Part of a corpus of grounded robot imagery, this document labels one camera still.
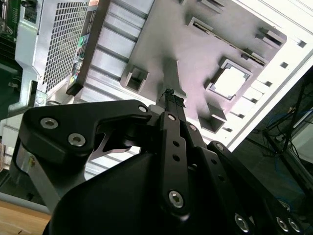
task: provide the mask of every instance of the wooden table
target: wooden table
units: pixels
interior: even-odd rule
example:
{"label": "wooden table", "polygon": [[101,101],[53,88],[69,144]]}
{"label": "wooden table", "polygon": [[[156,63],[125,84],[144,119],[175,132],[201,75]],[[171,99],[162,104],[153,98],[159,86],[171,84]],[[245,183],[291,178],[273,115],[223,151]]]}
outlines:
{"label": "wooden table", "polygon": [[50,215],[0,201],[0,235],[42,235]]}

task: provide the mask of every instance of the ventilation grille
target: ventilation grille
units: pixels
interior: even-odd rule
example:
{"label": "ventilation grille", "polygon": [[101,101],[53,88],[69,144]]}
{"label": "ventilation grille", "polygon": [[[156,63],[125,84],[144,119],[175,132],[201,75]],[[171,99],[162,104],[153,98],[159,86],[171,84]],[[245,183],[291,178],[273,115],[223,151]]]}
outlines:
{"label": "ventilation grille", "polygon": [[46,92],[49,92],[72,72],[87,7],[88,2],[58,3],[45,68]]}

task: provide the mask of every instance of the white panel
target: white panel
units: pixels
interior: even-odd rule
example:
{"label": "white panel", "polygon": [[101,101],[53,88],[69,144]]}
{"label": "white panel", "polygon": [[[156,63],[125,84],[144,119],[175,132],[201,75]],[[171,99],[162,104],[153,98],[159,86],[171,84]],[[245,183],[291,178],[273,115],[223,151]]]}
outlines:
{"label": "white panel", "polygon": [[140,149],[141,149],[140,147],[133,146],[131,147],[129,152],[131,152],[132,154],[138,154],[140,152]]}
{"label": "white panel", "polygon": [[127,22],[139,27],[139,28],[143,28],[143,25],[145,24],[145,20],[127,10],[125,10],[124,8],[111,3],[109,6],[109,12],[111,12],[112,14],[120,17],[123,20],[126,20]]}
{"label": "white panel", "polygon": [[2,144],[14,148],[19,135],[19,130],[12,129],[9,126],[4,126]]}
{"label": "white panel", "polygon": [[94,165],[94,164],[92,164],[92,162],[89,162],[86,164],[86,170],[85,171],[98,175],[98,174],[106,171],[106,169],[103,167]]}
{"label": "white panel", "polygon": [[110,157],[113,157],[113,158],[116,158],[116,159],[119,159],[119,160],[122,160],[122,161],[125,161],[128,158],[133,156],[133,154],[128,153],[128,152],[125,152],[125,153],[111,153],[111,154],[108,154],[108,155]]}
{"label": "white panel", "polygon": [[135,46],[135,42],[107,28],[102,28],[98,44],[126,58],[131,56]]}
{"label": "white panel", "polygon": [[118,77],[122,76],[126,67],[125,62],[98,50],[93,55],[92,64]]}
{"label": "white panel", "polygon": [[262,93],[265,93],[269,90],[269,87],[267,85],[265,85],[264,83],[258,81],[258,80],[255,80],[252,85],[251,85],[252,88],[256,89],[257,91],[259,92],[262,92]]}
{"label": "white panel", "polygon": [[93,178],[93,175],[89,174],[88,172],[85,172],[84,177],[86,180],[90,180],[91,178]]}
{"label": "white panel", "polygon": [[110,158],[106,158],[106,157],[96,158],[96,159],[92,160],[91,162],[103,165],[103,166],[108,167],[108,168],[111,168],[111,167],[113,167],[119,163],[117,161],[114,161],[114,160],[112,160]]}
{"label": "white panel", "polygon": [[154,2],[154,0],[122,0],[122,1],[145,14],[149,13]]}
{"label": "white panel", "polygon": [[224,124],[224,127],[230,128],[232,130],[237,129],[238,126],[243,124],[243,119],[232,113],[226,114],[226,119],[227,122]]}
{"label": "white panel", "polygon": [[242,114],[246,116],[248,112],[253,108],[255,103],[247,100],[246,98],[241,97],[238,102],[234,105],[231,111],[235,114]]}
{"label": "white panel", "polygon": [[6,125],[13,127],[15,129],[19,129],[22,122],[23,114],[16,115],[14,117],[9,117],[6,121]]}
{"label": "white panel", "polygon": [[281,0],[263,0],[270,6],[279,9],[281,13],[289,16],[289,18],[301,26],[307,28],[311,32],[313,32],[313,24],[312,24],[312,16],[307,12],[303,11],[299,7],[295,7],[293,3],[290,1],[282,1]]}
{"label": "white panel", "polygon": [[141,32],[141,29],[112,13],[108,13],[106,16],[106,22],[113,25],[114,27],[122,29],[124,32],[138,38]]}
{"label": "white panel", "polygon": [[262,96],[263,96],[263,93],[257,91],[256,89],[252,87],[249,87],[247,91],[244,93],[244,97],[249,100],[252,100],[252,99],[260,100]]}

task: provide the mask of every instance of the silver metal surface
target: silver metal surface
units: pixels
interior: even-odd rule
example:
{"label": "silver metal surface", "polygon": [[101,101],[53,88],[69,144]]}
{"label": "silver metal surface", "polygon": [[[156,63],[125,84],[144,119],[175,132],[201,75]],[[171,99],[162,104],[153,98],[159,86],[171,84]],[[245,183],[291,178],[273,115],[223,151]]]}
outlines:
{"label": "silver metal surface", "polygon": [[224,151],[224,147],[221,144],[217,143],[216,146],[219,148],[219,150]]}
{"label": "silver metal surface", "polygon": [[290,226],[297,232],[299,233],[300,232],[300,229],[298,227],[298,225],[292,220],[292,219],[288,219],[288,222],[290,224]]}
{"label": "silver metal surface", "polygon": [[53,118],[46,117],[40,120],[40,124],[45,129],[55,129],[59,126],[59,123]]}
{"label": "silver metal surface", "polygon": [[[149,72],[149,79],[140,95],[152,101],[157,100],[158,87],[167,82],[164,76],[165,62],[175,59],[178,61],[181,88],[187,94],[185,106],[188,118],[198,120],[198,116],[210,115],[208,100],[212,105],[225,110],[226,114],[231,110],[263,69],[253,66],[241,57],[241,51],[214,35],[188,27],[187,16],[196,16],[212,27],[214,34],[238,48],[252,48],[259,54],[266,55],[268,61],[273,59],[278,50],[270,49],[255,39],[258,29],[271,27],[269,24],[231,0],[226,3],[223,13],[216,14],[197,0],[189,0],[185,5],[178,4],[177,0],[155,1],[129,59],[130,64]],[[223,56],[253,73],[253,77],[243,85],[245,88],[231,101],[204,90],[204,85],[218,73]]]}
{"label": "silver metal surface", "polygon": [[139,106],[139,110],[144,112],[144,113],[148,112],[148,110],[143,106]]}
{"label": "silver metal surface", "polygon": [[171,115],[171,114],[168,115],[168,118],[169,118],[170,120],[173,120],[173,121],[176,120],[176,118],[175,118],[173,115]]}
{"label": "silver metal surface", "polygon": [[189,127],[191,128],[191,130],[197,131],[197,128],[193,124],[190,124]]}
{"label": "silver metal surface", "polygon": [[176,208],[182,208],[184,205],[184,200],[181,196],[181,194],[177,191],[170,191],[168,194],[168,198],[170,199],[170,202],[173,204]]}
{"label": "silver metal surface", "polygon": [[281,218],[276,217],[276,221],[282,230],[284,230],[286,233],[289,231],[287,225],[285,224],[285,222]]}
{"label": "silver metal surface", "polygon": [[249,232],[248,223],[245,221],[245,219],[241,215],[235,214],[235,222],[244,233]]}
{"label": "silver metal surface", "polygon": [[68,191],[86,181],[83,170],[73,175],[63,175],[24,149],[22,144],[18,149],[16,163],[29,175],[50,212]]}
{"label": "silver metal surface", "polygon": [[86,139],[81,134],[72,133],[68,137],[68,142],[73,146],[81,147],[86,143]]}
{"label": "silver metal surface", "polygon": [[68,79],[88,3],[89,0],[38,0],[35,23],[24,18],[25,7],[21,7],[15,52],[23,68],[21,94],[19,102],[9,106],[9,113],[29,105],[32,81],[38,82],[37,90],[47,93]]}

